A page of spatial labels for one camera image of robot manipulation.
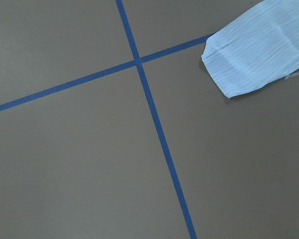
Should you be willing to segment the light blue striped shirt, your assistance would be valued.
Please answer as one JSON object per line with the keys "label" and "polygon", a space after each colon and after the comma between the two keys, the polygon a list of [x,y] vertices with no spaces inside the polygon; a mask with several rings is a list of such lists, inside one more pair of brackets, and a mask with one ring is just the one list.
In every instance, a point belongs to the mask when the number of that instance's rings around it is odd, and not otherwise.
{"label": "light blue striped shirt", "polygon": [[201,56],[228,98],[299,69],[299,0],[264,0],[210,36]]}

